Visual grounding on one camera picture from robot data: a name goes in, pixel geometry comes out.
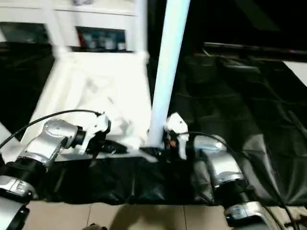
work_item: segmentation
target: black fabric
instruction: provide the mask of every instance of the black fabric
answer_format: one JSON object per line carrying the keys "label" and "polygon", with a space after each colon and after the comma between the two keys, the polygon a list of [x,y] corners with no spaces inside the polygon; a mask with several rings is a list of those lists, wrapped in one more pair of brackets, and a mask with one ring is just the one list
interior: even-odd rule
{"label": "black fabric", "polygon": [[0,121],[10,132],[29,122],[53,62],[51,45],[0,43]]}
{"label": "black fabric", "polygon": [[[148,66],[151,94],[157,61]],[[221,136],[262,202],[307,204],[306,87],[282,62],[180,60],[169,113]],[[39,191],[49,201],[217,205],[204,161],[141,158],[56,162]]]}

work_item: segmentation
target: wire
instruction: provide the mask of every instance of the wire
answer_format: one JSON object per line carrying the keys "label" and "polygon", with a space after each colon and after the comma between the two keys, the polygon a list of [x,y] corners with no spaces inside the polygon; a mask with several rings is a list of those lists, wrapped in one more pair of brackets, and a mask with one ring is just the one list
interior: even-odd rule
{"label": "wire", "polygon": [[294,230],[300,230],[300,227],[299,227],[298,223],[296,223],[296,221],[294,220],[294,218],[293,218],[290,210],[288,209],[288,207],[284,203],[282,203],[282,205],[283,205],[282,208],[286,211],[286,213],[287,213],[287,215],[288,215],[288,217],[289,217],[289,219],[291,221],[293,229]]}
{"label": "wire", "polygon": [[177,136],[184,135],[184,134],[197,134],[197,135],[201,135],[201,136],[205,136],[205,137],[209,137],[209,138],[215,139],[215,140],[221,142],[232,153],[235,152],[226,142],[220,140],[219,138],[217,138],[217,137],[215,137],[213,135],[210,135],[210,134],[207,134],[207,133],[203,133],[203,132],[189,131],[189,132],[185,132],[185,133],[177,133]]}
{"label": "wire", "polygon": [[[197,132],[197,131],[189,131],[189,132],[185,132],[185,133],[179,133],[177,134],[177,136],[179,135],[184,135],[184,134],[196,134],[196,135],[201,135],[201,136],[205,136],[205,137],[209,137],[209,138],[212,138],[212,139],[215,139],[219,142],[221,142],[230,152],[232,152],[233,154],[235,153],[234,150],[224,141],[220,140],[219,138],[215,137],[215,136],[212,136],[210,134],[207,134],[207,133],[203,133],[203,132]],[[287,206],[285,205],[285,203],[283,202],[283,200],[281,199],[281,197],[279,196],[279,200],[282,204],[282,208],[285,209],[290,221],[291,221],[291,224],[294,228],[294,230],[300,230],[300,227],[298,224],[296,224],[290,210],[287,208]],[[271,210],[269,210],[267,207],[265,207],[263,204],[261,204],[267,211],[268,213],[272,216],[272,218],[274,219],[274,221],[276,222],[276,224],[278,225],[278,227],[280,227],[281,229],[284,229],[284,227],[282,226],[282,224],[280,223],[280,221],[276,218],[276,216],[271,212]]]}
{"label": "wire", "polygon": [[278,218],[275,216],[275,214],[267,207],[267,206],[264,206],[262,205],[263,208],[269,213],[269,215],[274,219],[274,221],[276,222],[277,226],[283,230],[284,229],[284,226],[283,224],[278,220]]}
{"label": "wire", "polygon": [[95,114],[96,116],[99,116],[101,115],[101,113],[98,113],[98,112],[95,112],[93,110],[86,110],[86,109],[71,109],[71,110],[64,110],[64,111],[61,111],[61,112],[57,112],[57,113],[53,113],[53,114],[50,114],[50,115],[47,115],[47,116],[44,116],[44,117],[41,117],[35,121],[32,121],[30,122],[29,124],[25,125],[24,127],[20,128],[19,130],[17,130],[16,132],[14,132],[12,135],[10,135],[8,138],[6,138],[1,144],[0,144],[0,149],[6,144],[8,143],[11,139],[13,139],[15,136],[17,136],[20,132],[24,131],[25,129],[27,129],[28,127],[42,121],[42,120],[45,120],[45,119],[48,119],[50,117],[53,117],[53,116],[57,116],[57,115],[60,115],[60,114],[67,114],[67,113],[73,113],[73,112],[87,112],[87,113],[93,113]]}

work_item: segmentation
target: white shelf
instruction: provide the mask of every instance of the white shelf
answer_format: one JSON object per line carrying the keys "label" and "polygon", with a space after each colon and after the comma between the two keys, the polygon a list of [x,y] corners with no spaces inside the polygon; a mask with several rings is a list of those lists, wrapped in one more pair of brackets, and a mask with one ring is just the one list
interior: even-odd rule
{"label": "white shelf", "polygon": [[[135,15],[134,0],[94,0],[93,4],[74,6],[73,0],[53,0],[60,11]],[[0,7],[40,9],[40,0],[0,0]]]}

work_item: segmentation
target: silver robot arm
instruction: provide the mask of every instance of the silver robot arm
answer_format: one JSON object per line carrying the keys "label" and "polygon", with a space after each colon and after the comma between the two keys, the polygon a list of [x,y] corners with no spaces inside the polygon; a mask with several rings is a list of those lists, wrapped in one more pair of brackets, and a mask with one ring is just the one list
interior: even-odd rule
{"label": "silver robot arm", "polygon": [[28,202],[61,149],[82,144],[85,131],[64,120],[45,123],[39,136],[5,165],[0,176],[0,230],[20,230],[29,214]]}
{"label": "silver robot arm", "polygon": [[224,140],[196,136],[196,154],[205,157],[210,173],[214,197],[224,207],[224,215],[230,227],[237,230],[277,230],[277,225],[255,198],[239,165],[223,144]]}

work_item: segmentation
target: white metal pipe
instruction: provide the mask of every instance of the white metal pipe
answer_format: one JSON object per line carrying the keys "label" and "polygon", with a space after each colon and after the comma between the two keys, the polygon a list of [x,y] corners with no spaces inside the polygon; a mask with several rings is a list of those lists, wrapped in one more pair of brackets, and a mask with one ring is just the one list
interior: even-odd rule
{"label": "white metal pipe", "polygon": [[56,18],[55,10],[53,9],[52,0],[40,0],[42,11],[46,20],[47,32],[53,46],[53,53],[56,57],[61,57],[66,54],[69,49],[65,46],[59,22]]}
{"label": "white metal pipe", "polygon": [[172,94],[190,0],[168,0],[147,146],[160,146]]}
{"label": "white metal pipe", "polygon": [[147,0],[136,0],[135,6],[136,51],[147,53]]}
{"label": "white metal pipe", "polygon": [[[2,143],[6,138],[8,138],[11,133],[6,129],[6,127],[0,122],[0,143]],[[21,143],[16,139],[11,139],[5,146],[0,149],[0,154],[5,163],[10,161],[15,161],[22,148]]]}

